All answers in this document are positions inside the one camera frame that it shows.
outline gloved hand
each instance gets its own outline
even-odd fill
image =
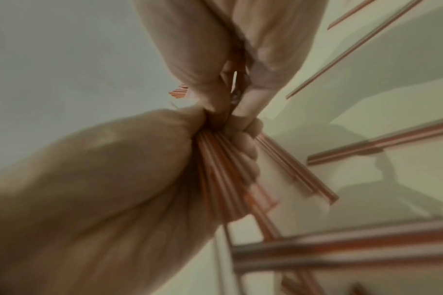
[[[1,171],[0,294],[149,294],[176,273],[218,226],[191,158],[204,123],[198,105],[154,111]],[[234,143],[258,174],[250,132]]]
[[[213,126],[226,123],[230,137],[249,126],[301,67],[327,0],[134,3],[170,71],[200,98]],[[234,71],[247,88],[229,116]]]

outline hand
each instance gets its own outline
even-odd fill
[[[226,121],[243,131],[304,62],[327,0],[134,0],[170,71],[225,124],[231,81],[245,89]]]
[[[170,278],[218,225],[192,159],[204,123],[200,106],[154,111],[2,171],[0,294],[148,294]],[[259,132],[235,135],[236,147],[255,158]]]

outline beige glove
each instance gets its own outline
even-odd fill
[[[301,67],[327,4],[327,0],[134,2],[168,68],[194,90],[213,125],[223,125],[228,117],[233,71],[247,72],[251,84],[226,122],[229,136],[251,124]]]
[[[204,123],[201,106],[154,111],[1,171],[0,294],[144,295],[170,278],[217,227],[191,159]]]

